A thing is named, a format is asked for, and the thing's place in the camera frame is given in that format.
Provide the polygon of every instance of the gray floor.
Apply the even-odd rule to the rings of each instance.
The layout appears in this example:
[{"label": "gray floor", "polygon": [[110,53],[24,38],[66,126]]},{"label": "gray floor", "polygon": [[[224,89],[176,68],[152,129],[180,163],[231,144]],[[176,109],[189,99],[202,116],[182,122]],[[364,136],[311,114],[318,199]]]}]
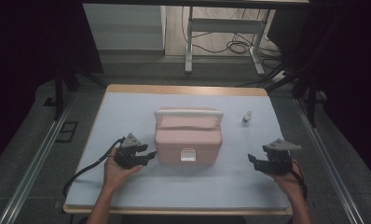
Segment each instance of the gray floor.
[{"label": "gray floor", "polygon": [[[102,55],[102,60],[105,74],[96,76],[107,83],[234,87],[260,78],[255,74],[249,58],[198,57],[194,61],[192,75],[185,75],[182,57]],[[104,93],[104,89],[90,80],[80,76],[78,79],[81,87],[66,117],[66,121],[78,121],[73,141],[53,144],[16,223],[68,223],[70,220],[70,216],[62,214],[61,210],[64,202],[62,187],[76,170]],[[292,86],[293,83],[288,83],[269,96],[285,140],[303,147],[293,156],[305,172],[309,187],[308,204],[314,222],[351,223],[296,109],[290,94]],[[38,89],[28,117],[0,158],[0,216],[53,123],[54,107],[43,106],[53,94],[52,81]],[[371,223],[371,173],[325,115],[321,105],[316,108],[316,123],[317,131],[356,202],[364,223]],[[85,216],[76,215],[73,223]],[[120,223],[121,219],[119,215],[112,215],[109,223]],[[249,216],[244,219],[247,223],[286,223],[289,217]]]}]

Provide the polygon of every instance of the black cable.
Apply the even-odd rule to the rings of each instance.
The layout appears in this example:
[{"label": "black cable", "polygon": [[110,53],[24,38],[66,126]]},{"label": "black cable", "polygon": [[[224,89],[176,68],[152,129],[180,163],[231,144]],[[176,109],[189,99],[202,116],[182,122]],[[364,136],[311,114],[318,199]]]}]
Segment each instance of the black cable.
[{"label": "black cable", "polygon": [[75,215],[74,214],[70,214],[70,224],[72,224],[73,223],[73,218],[75,217]]},{"label": "black cable", "polygon": [[272,71],[269,72],[269,74],[267,74],[266,76],[262,77],[260,80],[258,81],[253,81],[253,82],[248,82],[248,83],[244,83],[244,84],[240,84],[238,86],[235,86],[235,87],[243,87],[243,86],[247,86],[247,85],[252,85],[252,84],[258,84],[257,87],[261,87],[264,83],[266,83],[267,81],[269,81],[270,79],[272,79],[273,77],[276,76],[276,71],[278,69],[281,69],[281,66],[282,66],[282,63],[280,63],[278,66],[276,66]]},{"label": "black cable", "polygon": [[263,87],[264,83],[267,83],[269,80],[273,79],[282,69],[283,63],[278,64],[272,69],[272,71],[269,72],[269,74],[262,78],[262,81],[259,83],[258,87]]},{"label": "black cable", "polygon": [[[290,174],[292,174],[295,177],[295,179],[298,181],[299,186],[302,188],[304,199],[306,200],[308,197],[308,188],[305,184],[304,175],[302,174],[301,168],[298,165],[298,163],[294,160],[292,160],[292,162],[296,165],[296,167],[298,167],[299,174],[297,174],[294,170],[291,170]],[[292,223],[293,223],[293,217],[291,217],[290,220],[287,221],[287,224],[292,224]]]},{"label": "black cable", "polygon": [[270,65],[267,65],[267,64],[265,63],[265,61],[280,61],[280,59],[275,59],[275,58],[265,58],[265,59],[263,59],[263,60],[261,61],[261,63],[262,63],[265,67],[267,67],[267,68],[269,68],[269,69],[275,69],[275,67],[272,67],[272,66],[270,66]]},{"label": "black cable", "polygon": [[234,14],[232,14],[231,19],[234,18],[235,14],[236,14],[237,12],[239,12],[239,10],[240,10],[240,9],[238,8],[238,9],[234,12]]},{"label": "black cable", "polygon": [[210,15],[209,15],[209,13],[208,13],[208,8],[207,8],[207,7],[205,7],[205,13],[206,13],[206,15],[208,15],[208,17],[210,18]]},{"label": "black cable", "polygon": [[261,9],[258,9],[258,13],[257,13],[257,18],[255,18],[255,20],[258,20],[258,17],[259,17],[259,13],[261,12]]},{"label": "black cable", "polygon": [[84,174],[85,172],[87,172],[88,170],[92,169],[93,167],[99,165],[102,161],[104,161],[107,156],[110,154],[111,150],[116,146],[116,144],[118,143],[123,143],[125,140],[125,138],[121,138],[121,139],[118,139],[116,140],[116,142],[104,153],[104,155],[102,157],[100,157],[96,162],[94,162],[93,164],[85,167],[84,169],[80,170],[79,172],[77,172],[63,187],[63,190],[62,190],[62,194],[64,197],[67,196],[67,190],[68,188],[70,187],[70,185],[73,183],[73,181],[75,181],[76,178],[78,178],[80,175]]},{"label": "black cable", "polygon": [[[231,16],[231,19],[234,17],[234,15],[238,12],[238,14],[240,13],[240,10],[236,10],[235,13]],[[245,15],[245,12],[246,12],[246,9],[243,10],[243,13],[240,16],[238,16],[238,19],[243,19],[244,18],[244,15]],[[258,17],[260,15],[260,12],[261,12],[261,9],[258,9],[258,13],[257,13],[257,17],[256,17],[256,20],[258,20]],[[188,43],[188,39],[186,38],[186,34],[185,34],[185,29],[184,29],[184,7],[182,7],[182,33],[183,33],[183,38],[185,40],[186,43]],[[192,35],[191,38],[196,38],[196,37],[200,37],[200,36],[203,36],[203,35],[209,35],[209,34],[212,34],[213,32],[208,32],[208,33],[204,33],[204,34],[201,34],[201,35]],[[199,48],[199,49],[203,49],[207,52],[210,52],[210,53],[221,53],[221,52],[224,52],[226,50],[231,50],[233,53],[236,53],[236,54],[243,54],[247,51],[250,50],[250,48],[254,45],[253,42],[254,42],[254,36],[255,34],[253,34],[253,39],[252,41],[246,39],[245,37],[243,37],[242,35],[239,35],[239,34],[234,34],[232,36],[232,40],[228,41],[227,42],[227,47],[225,49],[221,49],[221,50],[217,50],[217,51],[213,51],[213,50],[209,50],[209,49],[206,49],[202,46],[199,46],[199,45],[192,45],[193,47],[195,48]],[[244,41],[239,41],[237,40],[237,38],[242,38]],[[238,47],[238,48],[242,48],[242,50],[237,50],[237,49],[234,49],[234,47]],[[268,66],[267,64],[265,64],[265,61],[266,60],[276,60],[276,61],[281,61],[282,60],[282,56],[273,56],[273,55],[268,55],[266,53],[264,53],[263,51],[261,50],[266,50],[266,51],[272,51],[272,52],[280,52],[282,53],[280,50],[275,50],[275,49],[263,49],[263,48],[258,48],[258,55],[260,56],[260,58],[262,59],[262,64],[269,68],[269,69],[275,69],[274,67],[271,67],[271,66]],[[252,84],[259,84],[258,86],[260,86],[262,84],[263,81],[266,81],[267,79],[266,78],[263,78],[261,80],[258,80],[258,81],[254,81],[254,82],[248,82],[248,83],[244,83],[244,84],[240,84],[236,87],[242,87],[242,86],[247,86],[247,85],[252,85]]]}]

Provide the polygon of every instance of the pink storage box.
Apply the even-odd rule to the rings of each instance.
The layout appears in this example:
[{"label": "pink storage box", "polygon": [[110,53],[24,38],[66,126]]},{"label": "pink storage box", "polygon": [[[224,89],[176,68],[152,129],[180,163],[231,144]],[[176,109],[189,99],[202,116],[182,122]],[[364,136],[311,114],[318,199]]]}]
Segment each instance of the pink storage box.
[{"label": "pink storage box", "polygon": [[161,163],[215,163],[223,145],[223,113],[208,107],[162,107],[155,116],[155,145]]}]

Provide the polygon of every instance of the metal frame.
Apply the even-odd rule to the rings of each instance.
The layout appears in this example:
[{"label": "metal frame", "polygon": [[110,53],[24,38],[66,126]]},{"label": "metal frame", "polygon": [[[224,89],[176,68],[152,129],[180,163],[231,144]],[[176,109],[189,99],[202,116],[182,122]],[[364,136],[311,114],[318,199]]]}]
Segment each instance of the metal frame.
[{"label": "metal frame", "polygon": [[311,8],[332,9],[337,3],[308,1],[254,1],[254,0],[83,0],[82,3],[146,5],[146,6],[178,6],[178,7],[241,7],[264,9],[305,10]]},{"label": "metal frame", "polygon": [[349,221],[351,224],[362,224],[364,223],[359,209],[352,199],[348,188],[343,183],[342,178],[337,171],[336,166],[334,165],[333,161],[331,160],[330,155],[328,154],[327,148],[325,147],[322,138],[319,136],[316,128],[314,128],[308,119],[306,108],[300,102],[299,99],[294,99],[296,108],[298,109],[299,115],[302,118],[302,121],[307,128],[307,132],[310,136],[310,139],[313,145],[316,148],[317,153],[320,156],[320,159],[323,163],[323,167],[327,172],[329,179],[337,193],[339,200],[342,202],[342,206],[345,210],[346,215],[348,215]]},{"label": "metal frame", "polygon": [[40,173],[41,168],[51,150],[52,145],[55,142],[55,139],[58,135],[58,132],[61,129],[63,122],[66,119],[70,105],[75,99],[76,93],[70,91],[67,103],[64,107],[64,110],[59,115],[59,117],[54,120],[46,138],[44,139],[42,145],[37,150],[34,158],[29,164],[28,169],[22,177],[19,185],[17,186],[14,194],[11,196],[5,210],[0,216],[0,223],[14,223],[20,210],[23,207],[23,204],[31,191],[32,186],[34,185],[35,180],[37,179],[38,174]]},{"label": "metal frame", "polygon": [[259,76],[265,74],[258,55],[258,48],[268,23],[270,9],[263,12],[261,21],[226,20],[226,19],[205,19],[193,18],[193,7],[189,8],[187,26],[187,44],[185,49],[185,72],[192,73],[192,33],[193,32],[217,32],[217,33],[240,33],[257,34],[254,46],[250,48],[255,69]]}]

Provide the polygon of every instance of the white bottle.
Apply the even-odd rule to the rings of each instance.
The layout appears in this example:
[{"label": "white bottle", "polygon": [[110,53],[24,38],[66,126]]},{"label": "white bottle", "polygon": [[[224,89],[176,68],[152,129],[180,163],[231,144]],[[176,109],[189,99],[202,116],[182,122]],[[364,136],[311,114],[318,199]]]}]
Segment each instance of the white bottle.
[{"label": "white bottle", "polygon": [[247,111],[247,113],[243,116],[243,119],[241,120],[241,124],[244,126],[248,125],[250,123],[250,119],[252,118],[252,110]]}]

